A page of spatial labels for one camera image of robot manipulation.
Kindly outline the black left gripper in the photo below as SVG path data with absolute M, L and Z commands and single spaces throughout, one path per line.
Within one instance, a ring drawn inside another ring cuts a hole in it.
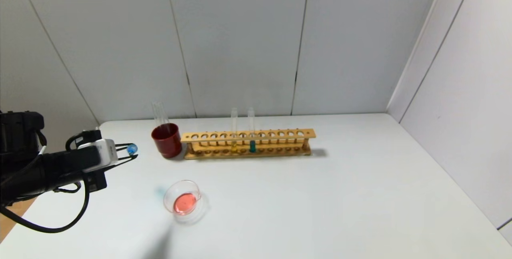
M 115 144 L 116 151 L 135 153 L 134 143 Z M 104 172 L 131 162 L 138 154 L 121 157 L 121 162 L 108 166 L 108 141 L 100 130 L 84 130 L 70 137 L 65 151 L 45 155 L 45 190 L 74 193 L 77 190 L 63 189 L 68 184 L 83 182 L 88 191 L 106 188 Z

